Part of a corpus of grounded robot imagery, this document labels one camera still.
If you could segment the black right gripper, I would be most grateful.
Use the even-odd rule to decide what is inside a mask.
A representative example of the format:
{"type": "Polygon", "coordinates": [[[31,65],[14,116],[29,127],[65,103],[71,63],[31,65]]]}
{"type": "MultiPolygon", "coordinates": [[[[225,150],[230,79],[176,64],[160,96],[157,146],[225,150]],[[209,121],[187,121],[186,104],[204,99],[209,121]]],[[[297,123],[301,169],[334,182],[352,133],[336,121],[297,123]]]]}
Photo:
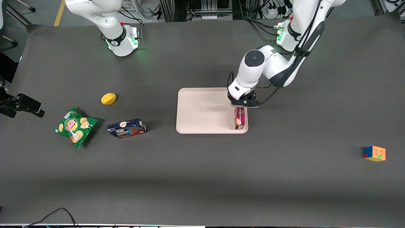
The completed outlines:
{"type": "Polygon", "coordinates": [[[40,108],[40,102],[22,93],[17,97],[1,97],[0,103],[0,113],[10,118],[14,118],[19,109],[26,110],[39,118],[45,114],[45,111],[40,108]]]}

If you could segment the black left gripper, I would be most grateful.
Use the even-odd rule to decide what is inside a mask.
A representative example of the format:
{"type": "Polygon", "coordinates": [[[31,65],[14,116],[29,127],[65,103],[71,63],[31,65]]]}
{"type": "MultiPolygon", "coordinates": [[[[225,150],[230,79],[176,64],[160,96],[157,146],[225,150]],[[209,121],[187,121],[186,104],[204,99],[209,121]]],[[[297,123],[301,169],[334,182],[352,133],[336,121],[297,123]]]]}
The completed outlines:
{"type": "Polygon", "coordinates": [[[257,107],[258,100],[256,100],[256,93],[250,92],[247,95],[243,95],[239,100],[234,99],[234,106],[257,107]]]}

